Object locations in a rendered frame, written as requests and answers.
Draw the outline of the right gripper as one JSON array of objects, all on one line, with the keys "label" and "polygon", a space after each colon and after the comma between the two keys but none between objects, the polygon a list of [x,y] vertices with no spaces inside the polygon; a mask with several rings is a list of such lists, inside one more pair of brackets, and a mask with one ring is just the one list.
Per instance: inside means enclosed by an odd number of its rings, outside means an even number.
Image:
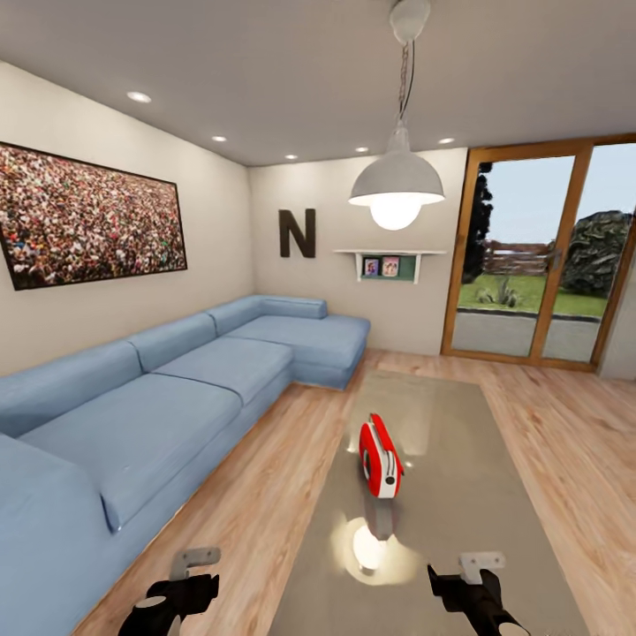
[{"label": "right gripper", "polygon": [[481,569],[481,585],[468,585],[460,575],[437,575],[431,565],[427,565],[433,594],[441,596],[448,612],[465,612],[472,622],[475,604],[491,601],[503,609],[499,580],[489,569]]}]

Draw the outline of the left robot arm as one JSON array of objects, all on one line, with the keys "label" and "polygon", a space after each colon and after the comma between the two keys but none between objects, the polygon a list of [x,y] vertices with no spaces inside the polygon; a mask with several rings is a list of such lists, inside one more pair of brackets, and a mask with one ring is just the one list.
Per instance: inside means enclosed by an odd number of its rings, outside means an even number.
[{"label": "left robot arm", "polygon": [[146,599],[132,608],[118,636],[179,636],[186,616],[206,612],[219,589],[219,574],[190,577],[187,568],[217,564],[221,558],[222,549],[214,546],[178,550],[170,580],[155,582],[148,589]]}]

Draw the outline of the radio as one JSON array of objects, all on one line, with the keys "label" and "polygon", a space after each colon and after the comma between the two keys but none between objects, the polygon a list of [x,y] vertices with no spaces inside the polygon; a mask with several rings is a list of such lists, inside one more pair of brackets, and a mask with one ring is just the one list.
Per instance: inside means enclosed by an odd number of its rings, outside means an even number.
[{"label": "radio", "polygon": [[396,496],[404,469],[378,414],[372,414],[371,421],[361,427],[359,448],[370,492],[379,498]]}]

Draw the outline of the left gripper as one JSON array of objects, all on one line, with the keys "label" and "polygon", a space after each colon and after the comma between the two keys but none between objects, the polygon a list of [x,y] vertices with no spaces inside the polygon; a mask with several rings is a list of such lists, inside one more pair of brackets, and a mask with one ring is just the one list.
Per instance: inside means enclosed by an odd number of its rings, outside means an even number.
[{"label": "left gripper", "polygon": [[[147,591],[150,594],[159,594],[168,592],[168,590],[177,590],[184,597],[184,617],[192,614],[201,614],[206,612],[211,602],[211,598],[218,597],[220,575],[211,577],[210,573],[206,575],[197,575],[189,579],[170,582],[169,580],[160,580],[155,582]],[[184,617],[182,620],[184,621]]]}]

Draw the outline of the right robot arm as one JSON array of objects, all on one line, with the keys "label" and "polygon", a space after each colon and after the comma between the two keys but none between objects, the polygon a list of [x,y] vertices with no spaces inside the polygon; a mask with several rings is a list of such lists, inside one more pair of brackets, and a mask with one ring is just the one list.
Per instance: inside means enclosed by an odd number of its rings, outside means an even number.
[{"label": "right robot arm", "polygon": [[428,575],[433,594],[441,596],[448,612],[465,612],[478,636],[531,636],[503,609],[499,580],[492,568],[504,568],[499,551],[466,552],[458,556],[460,575],[437,575],[431,565]]}]

